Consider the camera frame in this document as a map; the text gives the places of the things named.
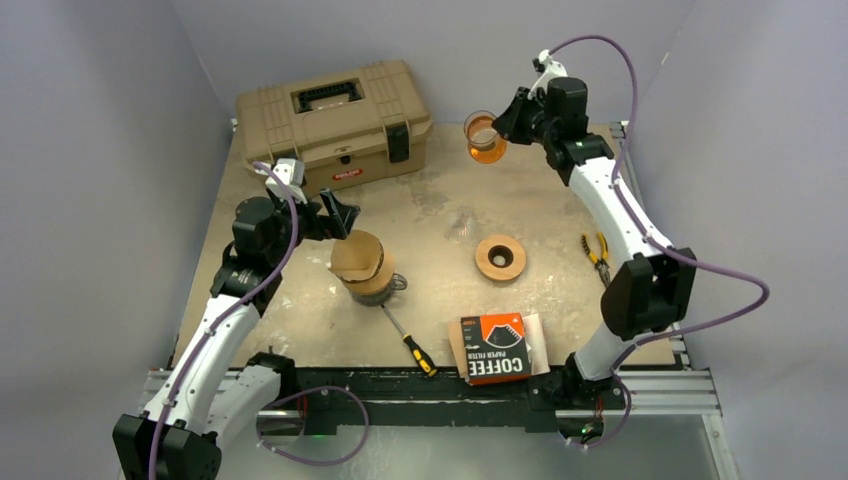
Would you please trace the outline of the orange glass carafe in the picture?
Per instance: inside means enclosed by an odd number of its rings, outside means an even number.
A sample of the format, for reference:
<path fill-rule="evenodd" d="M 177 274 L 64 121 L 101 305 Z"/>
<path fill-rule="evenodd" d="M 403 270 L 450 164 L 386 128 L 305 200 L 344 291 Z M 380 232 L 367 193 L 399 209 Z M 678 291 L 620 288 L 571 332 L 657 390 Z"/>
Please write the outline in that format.
<path fill-rule="evenodd" d="M 465 120 L 463 133 L 468 152 L 481 164 L 498 162 L 505 154 L 507 142 L 493 127 L 495 115 L 486 110 L 472 112 Z"/>

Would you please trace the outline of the brown paper coffee filter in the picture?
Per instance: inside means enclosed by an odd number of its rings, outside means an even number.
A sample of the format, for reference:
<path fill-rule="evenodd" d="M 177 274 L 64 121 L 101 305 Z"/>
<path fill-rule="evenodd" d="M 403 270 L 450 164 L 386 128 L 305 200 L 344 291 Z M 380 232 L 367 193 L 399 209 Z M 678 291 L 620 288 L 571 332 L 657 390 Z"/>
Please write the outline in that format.
<path fill-rule="evenodd" d="M 383 245 L 375 235 L 353 230 L 346 239 L 334 242 L 329 271 L 341 280 L 364 280 L 375 272 L 383 253 Z"/>

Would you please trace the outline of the wooden ring holder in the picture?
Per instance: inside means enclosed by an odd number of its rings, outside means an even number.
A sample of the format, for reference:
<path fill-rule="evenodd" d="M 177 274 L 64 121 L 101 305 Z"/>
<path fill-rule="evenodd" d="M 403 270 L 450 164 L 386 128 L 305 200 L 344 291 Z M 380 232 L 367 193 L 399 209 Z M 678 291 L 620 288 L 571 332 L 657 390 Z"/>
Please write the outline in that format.
<path fill-rule="evenodd" d="M 479 242 L 475 249 L 475 264 L 487 279 L 508 283 L 519 278 L 526 269 L 527 254 L 513 237 L 496 234 Z"/>
<path fill-rule="evenodd" d="M 396 261 L 391 252 L 385 251 L 382 260 L 376 266 L 375 272 L 364 280 L 348 280 L 342 278 L 343 285 L 350 291 L 369 294 L 382 289 L 395 273 Z"/>

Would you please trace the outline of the clear glass dripper cone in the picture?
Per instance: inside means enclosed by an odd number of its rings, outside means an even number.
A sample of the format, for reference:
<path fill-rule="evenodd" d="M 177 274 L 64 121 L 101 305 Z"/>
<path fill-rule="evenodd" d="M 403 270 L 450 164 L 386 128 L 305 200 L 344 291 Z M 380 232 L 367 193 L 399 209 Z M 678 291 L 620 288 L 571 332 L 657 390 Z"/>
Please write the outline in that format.
<path fill-rule="evenodd" d="M 477 220 L 472 209 L 459 209 L 452 213 L 445 238 L 453 243 L 478 241 Z"/>

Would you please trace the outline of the coffee paper filter box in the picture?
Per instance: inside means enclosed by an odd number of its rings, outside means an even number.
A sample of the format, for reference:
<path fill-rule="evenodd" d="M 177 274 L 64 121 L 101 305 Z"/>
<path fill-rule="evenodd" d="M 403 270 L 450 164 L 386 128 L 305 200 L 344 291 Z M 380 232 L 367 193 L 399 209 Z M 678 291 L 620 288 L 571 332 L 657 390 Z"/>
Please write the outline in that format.
<path fill-rule="evenodd" d="M 520 313 L 463 317 L 459 324 L 471 386 L 520 381 L 531 375 Z"/>

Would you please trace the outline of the smoky glass carafe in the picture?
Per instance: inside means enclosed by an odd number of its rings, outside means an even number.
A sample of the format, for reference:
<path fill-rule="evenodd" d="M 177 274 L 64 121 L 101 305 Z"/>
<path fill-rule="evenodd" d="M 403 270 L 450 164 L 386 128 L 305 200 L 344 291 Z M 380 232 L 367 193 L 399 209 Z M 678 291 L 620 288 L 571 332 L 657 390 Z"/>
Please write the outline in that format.
<path fill-rule="evenodd" d="M 401 274 L 394 273 L 390 281 L 382 289 L 369 294 L 351 292 L 350 296 L 360 305 L 379 307 L 391 299 L 396 292 L 405 290 L 407 286 L 407 279 Z"/>

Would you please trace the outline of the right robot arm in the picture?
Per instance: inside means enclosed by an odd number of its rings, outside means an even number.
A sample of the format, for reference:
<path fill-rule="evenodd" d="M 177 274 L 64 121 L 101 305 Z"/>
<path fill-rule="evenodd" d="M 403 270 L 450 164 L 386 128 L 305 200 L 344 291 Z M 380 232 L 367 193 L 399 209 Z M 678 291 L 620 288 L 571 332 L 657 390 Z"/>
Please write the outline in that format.
<path fill-rule="evenodd" d="M 626 352 L 668 331 L 687 311 L 695 255 L 677 249 L 639 207 L 615 168 L 606 140 L 589 132 L 588 87 L 569 76 L 521 87 L 493 123 L 501 138 L 540 145 L 546 162 L 582 201 L 604 235 L 617 269 L 600 300 L 602 324 L 566 362 L 564 399 L 584 407 L 601 391 Z"/>

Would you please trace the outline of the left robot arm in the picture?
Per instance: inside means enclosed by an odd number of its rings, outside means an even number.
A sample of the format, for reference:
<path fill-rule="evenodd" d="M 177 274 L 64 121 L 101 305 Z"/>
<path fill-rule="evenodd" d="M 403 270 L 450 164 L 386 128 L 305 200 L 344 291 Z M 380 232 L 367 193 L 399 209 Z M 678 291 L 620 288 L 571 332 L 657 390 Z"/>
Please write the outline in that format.
<path fill-rule="evenodd" d="M 269 193 L 241 202 L 202 319 L 164 385 L 138 414 L 124 414 L 112 438 L 126 479 L 213 479 L 225 445 L 266 406 L 305 407 L 295 362 L 253 355 L 235 384 L 221 383 L 305 239 L 345 239 L 359 207 L 323 189 L 318 201 Z"/>

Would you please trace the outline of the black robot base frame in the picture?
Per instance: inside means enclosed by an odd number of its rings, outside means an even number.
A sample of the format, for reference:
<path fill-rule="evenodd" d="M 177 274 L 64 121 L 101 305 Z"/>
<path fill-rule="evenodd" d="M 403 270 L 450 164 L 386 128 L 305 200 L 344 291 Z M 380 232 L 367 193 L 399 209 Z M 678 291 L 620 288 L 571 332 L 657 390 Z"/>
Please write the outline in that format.
<path fill-rule="evenodd" d="M 560 368 L 516 382 L 470 386 L 454 367 L 427 377 L 412 367 L 258 366 L 226 372 L 212 384 L 208 412 L 172 411 L 169 424 L 218 442 L 255 419 L 294 420 L 308 435 L 341 426 L 514 427 L 592 443 L 631 416 L 717 414 L 710 375 L 698 371 L 625 370 L 591 393 L 569 399 Z"/>

